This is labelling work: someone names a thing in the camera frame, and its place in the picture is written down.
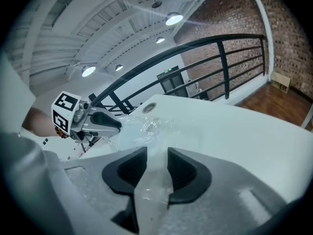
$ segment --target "plastic bag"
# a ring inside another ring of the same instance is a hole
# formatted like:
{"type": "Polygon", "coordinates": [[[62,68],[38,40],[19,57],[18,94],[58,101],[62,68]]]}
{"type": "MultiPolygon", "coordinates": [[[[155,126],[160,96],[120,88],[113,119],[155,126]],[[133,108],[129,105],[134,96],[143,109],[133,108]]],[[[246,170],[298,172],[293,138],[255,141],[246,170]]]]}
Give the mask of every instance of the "plastic bag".
{"type": "Polygon", "coordinates": [[[202,131],[197,125],[184,126],[174,119],[123,116],[121,132],[109,139],[115,152],[133,147],[147,147],[147,169],[135,188],[135,208],[140,234],[153,234],[167,212],[173,192],[167,170],[167,148],[188,149],[200,145],[202,131]]]}

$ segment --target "person's arm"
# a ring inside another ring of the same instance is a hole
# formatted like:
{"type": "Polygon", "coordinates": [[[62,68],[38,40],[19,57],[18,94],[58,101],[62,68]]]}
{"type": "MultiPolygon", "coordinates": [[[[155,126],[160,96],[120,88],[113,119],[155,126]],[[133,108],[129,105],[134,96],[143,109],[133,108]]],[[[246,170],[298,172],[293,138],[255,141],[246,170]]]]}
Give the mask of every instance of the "person's arm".
{"type": "Polygon", "coordinates": [[[27,113],[22,127],[39,137],[62,136],[55,130],[51,116],[33,107],[30,108],[29,112],[27,113]]]}

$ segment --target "cardboard box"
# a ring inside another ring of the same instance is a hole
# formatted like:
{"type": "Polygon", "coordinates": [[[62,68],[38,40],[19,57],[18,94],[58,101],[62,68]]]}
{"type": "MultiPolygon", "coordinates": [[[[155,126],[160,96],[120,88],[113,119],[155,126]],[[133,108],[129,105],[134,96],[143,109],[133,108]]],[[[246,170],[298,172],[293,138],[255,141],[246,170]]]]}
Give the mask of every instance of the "cardboard box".
{"type": "Polygon", "coordinates": [[[287,93],[291,84],[292,76],[284,71],[273,71],[271,75],[271,85],[287,93]]]}

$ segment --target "wooden floor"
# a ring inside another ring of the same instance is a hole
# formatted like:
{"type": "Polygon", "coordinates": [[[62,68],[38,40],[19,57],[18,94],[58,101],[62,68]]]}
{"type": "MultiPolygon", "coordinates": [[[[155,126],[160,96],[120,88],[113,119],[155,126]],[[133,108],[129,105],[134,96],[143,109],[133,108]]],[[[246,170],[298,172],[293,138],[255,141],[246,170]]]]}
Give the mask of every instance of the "wooden floor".
{"type": "MultiPolygon", "coordinates": [[[[291,90],[286,94],[270,84],[266,84],[237,106],[261,112],[300,126],[308,114],[311,104],[291,90]]],[[[307,129],[312,130],[312,128],[310,121],[307,129]]]]}

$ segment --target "red brick wall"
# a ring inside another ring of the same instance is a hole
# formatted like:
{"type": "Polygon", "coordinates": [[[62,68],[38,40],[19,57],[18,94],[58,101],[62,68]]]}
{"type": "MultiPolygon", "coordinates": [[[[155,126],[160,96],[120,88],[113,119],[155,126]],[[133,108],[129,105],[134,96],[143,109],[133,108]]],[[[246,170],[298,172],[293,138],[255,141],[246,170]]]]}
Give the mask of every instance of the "red brick wall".
{"type": "Polygon", "coordinates": [[[261,0],[274,41],[274,68],[292,74],[291,85],[313,99],[313,53],[301,25],[281,0],[261,0]]]}
{"type": "MultiPolygon", "coordinates": [[[[312,53],[305,34],[296,19],[280,0],[262,0],[267,11],[274,38],[274,68],[283,69],[293,74],[292,85],[313,98],[312,53]]],[[[254,0],[206,0],[189,18],[190,23],[184,26],[175,36],[177,44],[189,42],[206,36],[231,33],[251,33],[265,35],[263,21],[254,0]]],[[[265,44],[266,68],[268,68],[267,42],[265,44]]],[[[236,40],[224,42],[225,51],[259,45],[258,40],[236,40]]],[[[216,55],[216,44],[200,47],[183,53],[185,65],[194,63],[209,56],[216,55]]],[[[259,49],[235,53],[227,57],[228,64],[261,54],[259,49]]],[[[246,62],[229,70],[230,77],[262,62],[261,58],[246,62]]],[[[188,70],[191,79],[221,69],[220,59],[210,61],[188,70]]],[[[233,88],[262,70],[262,67],[251,71],[230,82],[233,88]]],[[[206,89],[223,81],[223,73],[219,73],[201,81],[200,88],[206,89]]],[[[213,98],[224,92],[220,86],[210,92],[213,98]]]]}

